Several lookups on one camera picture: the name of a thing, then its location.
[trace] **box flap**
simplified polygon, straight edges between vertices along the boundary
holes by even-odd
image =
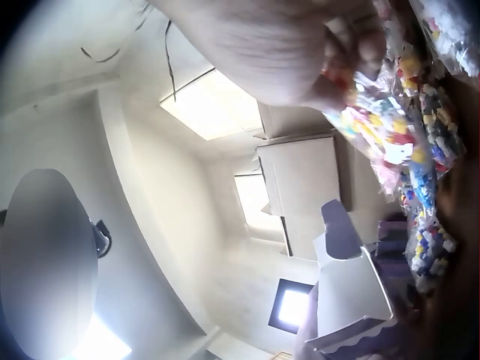
[[[312,139],[322,139],[324,137],[332,137],[336,134],[339,134],[335,129],[329,129],[327,132],[323,134],[316,134],[316,135],[289,135],[289,136],[281,136],[275,139],[269,140],[267,144],[260,145],[260,146],[267,146],[267,145],[275,145],[275,144],[283,144],[283,143],[291,143],[294,141],[304,141],[304,140],[312,140]]]
[[[272,214],[272,210],[270,209],[270,203],[268,203],[262,208],[262,213],[269,214],[269,215]]]
[[[340,199],[332,136],[257,148],[271,212],[277,216],[318,216],[320,207]]]
[[[291,256],[317,261],[313,240],[325,230],[319,216],[284,217],[284,231],[290,245]]]
[[[333,339],[345,340],[353,330],[364,332],[394,316],[370,253],[359,246],[358,234],[340,206],[333,200],[322,207],[326,231],[314,242],[320,267],[316,348],[331,346]],[[336,241],[347,248],[338,258],[329,252],[336,252],[336,246],[328,244]]]
[[[258,103],[267,140],[282,136],[320,134],[331,128],[325,116],[308,107],[268,106]]]
[[[396,319],[382,322],[371,329],[320,350],[331,360],[358,359],[375,352],[395,351],[409,346],[407,330]]]
[[[263,129],[255,132],[252,136],[256,137],[257,139],[260,139],[260,140],[266,140],[267,139]]]

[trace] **finger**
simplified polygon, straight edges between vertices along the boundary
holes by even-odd
[[[336,17],[325,23],[329,30],[330,37],[337,39],[338,43],[347,54],[355,50],[355,38],[348,24],[348,20],[343,16]]]
[[[385,36],[382,32],[372,31],[359,38],[359,64],[357,70],[371,80],[375,80],[385,56]]]
[[[343,68],[349,67],[350,63],[347,53],[340,40],[335,36],[335,34],[332,33],[332,31],[330,31],[328,27],[325,27],[324,69],[328,69],[330,66]]]
[[[304,96],[302,106],[309,106],[320,111],[345,109],[345,93],[332,81],[320,75],[312,89]]]

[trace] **light fixture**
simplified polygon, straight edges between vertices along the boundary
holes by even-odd
[[[87,331],[68,360],[121,360],[132,352],[94,314]]]
[[[169,96],[160,106],[205,140],[260,129],[255,98],[212,70]]]
[[[280,279],[269,326],[296,334],[306,319],[313,285]]]

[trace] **person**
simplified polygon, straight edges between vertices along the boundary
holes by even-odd
[[[267,105],[341,110],[345,99],[321,74],[324,65],[339,62],[375,78],[385,54],[369,0],[153,4],[220,72]],[[479,337],[479,95],[450,76],[444,88],[459,108],[468,152],[439,184],[438,217],[459,247],[438,289],[419,296],[415,308],[396,307],[396,314],[409,326],[418,358],[470,359],[478,356]]]
[[[385,38],[370,0],[180,0],[153,2],[226,77],[267,105],[343,108],[320,74],[329,60],[374,77]],[[349,14],[348,22],[341,15]]]

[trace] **wire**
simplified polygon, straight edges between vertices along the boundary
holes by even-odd
[[[169,19],[167,28],[165,29],[165,54],[167,55],[168,72],[170,73],[170,79],[172,80],[173,100],[177,102],[177,92],[175,90],[175,79],[173,77],[173,70],[172,70],[172,65],[170,63],[170,55],[168,53],[168,46],[167,46],[167,35],[171,25],[172,25],[172,21]]]
[[[197,81],[198,79],[200,79],[202,76],[205,76],[205,75],[211,73],[213,70],[215,70],[215,68],[211,68],[210,70],[205,71],[203,74],[198,75],[195,79],[187,82],[185,85],[180,86],[180,88],[177,90],[177,92],[180,91],[181,89],[184,89],[184,88],[187,87],[188,85],[193,84],[195,81]],[[170,96],[172,96],[172,95],[168,95],[167,97],[165,97],[164,99],[162,99],[160,102],[163,102],[163,101],[167,100],[167,99],[168,99]]]

